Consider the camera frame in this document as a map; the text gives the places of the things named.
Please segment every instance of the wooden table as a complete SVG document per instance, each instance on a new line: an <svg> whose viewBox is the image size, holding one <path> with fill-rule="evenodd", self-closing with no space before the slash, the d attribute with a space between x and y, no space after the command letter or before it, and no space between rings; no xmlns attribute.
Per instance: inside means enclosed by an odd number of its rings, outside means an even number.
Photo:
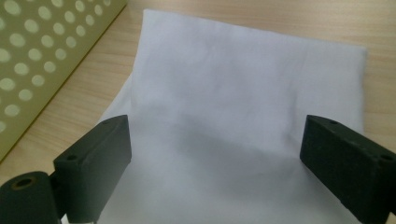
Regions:
<svg viewBox="0 0 396 224"><path fill-rule="evenodd" d="M365 46L365 132L396 152L395 0L130 0L2 161L0 184L51 173L53 159L95 125L132 72L144 8Z"/></svg>

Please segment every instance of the circular hole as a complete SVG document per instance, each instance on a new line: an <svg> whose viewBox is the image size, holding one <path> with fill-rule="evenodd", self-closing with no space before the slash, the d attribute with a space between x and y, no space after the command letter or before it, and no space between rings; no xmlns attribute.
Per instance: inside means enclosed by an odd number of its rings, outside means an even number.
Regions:
<svg viewBox="0 0 396 224"><path fill-rule="evenodd" d="M9 42L15 47L22 47L26 43L24 37L20 34L12 34L9 37Z"/></svg>
<svg viewBox="0 0 396 224"><path fill-rule="evenodd" d="M19 97L22 101L30 101L33 97L33 93L29 90L21 90Z"/></svg>
<svg viewBox="0 0 396 224"><path fill-rule="evenodd" d="M111 5L111 0L104 0L103 4L105 4L105 6L109 7Z"/></svg>
<svg viewBox="0 0 396 224"><path fill-rule="evenodd" d="M4 110L5 114L10 117L15 117L20 113L20 107L17 105L8 105Z"/></svg>
<svg viewBox="0 0 396 224"><path fill-rule="evenodd" d="M64 49L57 49L55 51L55 57L59 60L64 60L67 56L67 53Z"/></svg>
<svg viewBox="0 0 396 224"><path fill-rule="evenodd" d="M37 33L37 31L38 31L38 24L37 24L37 22L35 22L34 20L27 20L26 22L25 22L25 29L27 30L27 31L29 31L30 33Z"/></svg>
<svg viewBox="0 0 396 224"><path fill-rule="evenodd" d="M43 35L41 37L41 44L44 45L44 47L50 48L53 46L53 39L49 35Z"/></svg>
<svg viewBox="0 0 396 224"><path fill-rule="evenodd" d="M63 0L51 0L51 2L55 7L62 7L64 5Z"/></svg>
<svg viewBox="0 0 396 224"><path fill-rule="evenodd" d="M83 12L85 9L84 3L81 1L76 1L76 10L79 12Z"/></svg>
<svg viewBox="0 0 396 224"><path fill-rule="evenodd" d="M45 81L46 81L46 79L44 79L40 75L35 75L32 77L32 83L36 87L40 87L40 86L44 85Z"/></svg>
<svg viewBox="0 0 396 224"><path fill-rule="evenodd" d="M38 49L30 49L28 52L29 58L33 61L39 61L42 57L40 50Z"/></svg>
<svg viewBox="0 0 396 224"><path fill-rule="evenodd" d="M385 161L393 161L393 158L389 155L381 155L381 159Z"/></svg>
<svg viewBox="0 0 396 224"><path fill-rule="evenodd" d="M29 186L33 185L35 183L35 177L34 176L30 176L30 177L26 177L22 180L18 180L16 182L14 182L11 185L11 188L14 190L20 190L20 189L26 189Z"/></svg>
<svg viewBox="0 0 396 224"><path fill-rule="evenodd" d="M62 34L64 34L64 26L62 24L60 24L59 22L56 22L53 25L53 31L57 35L62 35Z"/></svg>
<svg viewBox="0 0 396 224"><path fill-rule="evenodd" d="M6 10L6 12L14 16L21 14L20 5L18 5L18 3L12 0L7 0L4 3L4 9Z"/></svg>
<svg viewBox="0 0 396 224"><path fill-rule="evenodd" d="M40 7L38 9L38 15L41 17L43 20L49 20L52 16L50 13L50 10L47 7Z"/></svg>
<svg viewBox="0 0 396 224"><path fill-rule="evenodd" d="M25 63L17 63L14 66L14 71L18 75L25 76L29 73L29 67Z"/></svg>
<svg viewBox="0 0 396 224"><path fill-rule="evenodd" d="M99 6L99 5L95 6L95 14L98 15L98 16L102 16L103 10L102 10L101 6Z"/></svg>
<svg viewBox="0 0 396 224"><path fill-rule="evenodd" d="M76 33L79 36L84 36L85 35L85 28L81 25L78 25L78 27L76 28Z"/></svg>
<svg viewBox="0 0 396 224"><path fill-rule="evenodd" d="M73 14L73 12L71 12L71 11L66 11L66 12L64 13L64 19L65 19L67 22L69 22L69 23L73 23L73 22L75 22L76 17L75 17L75 15Z"/></svg>
<svg viewBox="0 0 396 224"><path fill-rule="evenodd" d="M6 63L11 59L11 55L5 49L0 49L0 63Z"/></svg>
<svg viewBox="0 0 396 224"><path fill-rule="evenodd" d="M71 49L74 48L76 46L76 44L77 44L77 41L73 36L69 36L66 38L66 45L69 48L71 48Z"/></svg>
<svg viewBox="0 0 396 224"><path fill-rule="evenodd" d="M3 91L12 91L15 88L15 82L11 78L3 78L0 80L0 88Z"/></svg>
<svg viewBox="0 0 396 224"><path fill-rule="evenodd" d="M95 19L93 18L93 16L88 15L85 17L85 22L87 22L88 25L92 26L95 24Z"/></svg>
<svg viewBox="0 0 396 224"><path fill-rule="evenodd" d="M5 131L7 128L7 125L0 120L0 133L2 133L3 131Z"/></svg>
<svg viewBox="0 0 396 224"><path fill-rule="evenodd" d="M0 17L0 30L4 30L4 28L6 28L6 23Z"/></svg>
<svg viewBox="0 0 396 224"><path fill-rule="evenodd" d="M53 62L44 63L44 70L48 73L53 73L56 70L56 65Z"/></svg>
<svg viewBox="0 0 396 224"><path fill-rule="evenodd" d="M75 161L76 159L77 159L76 155L70 155L70 156L67 157L68 161Z"/></svg>

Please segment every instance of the perforated panel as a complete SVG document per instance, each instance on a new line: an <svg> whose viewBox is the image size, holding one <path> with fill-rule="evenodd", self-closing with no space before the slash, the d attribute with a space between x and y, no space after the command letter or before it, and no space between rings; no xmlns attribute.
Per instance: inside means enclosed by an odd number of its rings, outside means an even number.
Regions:
<svg viewBox="0 0 396 224"><path fill-rule="evenodd" d="M126 1L6 0L0 4L1 160Z"/></svg>

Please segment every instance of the white fabric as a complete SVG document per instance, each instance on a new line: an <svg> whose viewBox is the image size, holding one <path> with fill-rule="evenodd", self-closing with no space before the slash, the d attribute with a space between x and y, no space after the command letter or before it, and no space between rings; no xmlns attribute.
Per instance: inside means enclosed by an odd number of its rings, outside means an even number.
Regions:
<svg viewBox="0 0 396 224"><path fill-rule="evenodd" d="M145 10L133 159L99 223L359 223L304 167L305 116L362 133L362 47Z"/></svg>

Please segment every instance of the screw hole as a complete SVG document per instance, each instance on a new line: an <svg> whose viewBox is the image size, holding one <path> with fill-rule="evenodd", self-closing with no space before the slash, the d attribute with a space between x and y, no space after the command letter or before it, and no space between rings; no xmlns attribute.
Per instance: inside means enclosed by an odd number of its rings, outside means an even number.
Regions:
<svg viewBox="0 0 396 224"><path fill-rule="evenodd" d="M35 177L30 176L26 177L22 180L16 181L15 183L12 184L12 189L14 190L20 190L20 189L26 189L29 186L33 185L35 183Z"/></svg>
<svg viewBox="0 0 396 224"><path fill-rule="evenodd" d="M393 161L393 158L388 155L381 155L381 159L383 159L385 161Z"/></svg>
<svg viewBox="0 0 396 224"><path fill-rule="evenodd" d="M75 161L76 159L77 159L76 155L70 155L70 156L67 157L68 161Z"/></svg>

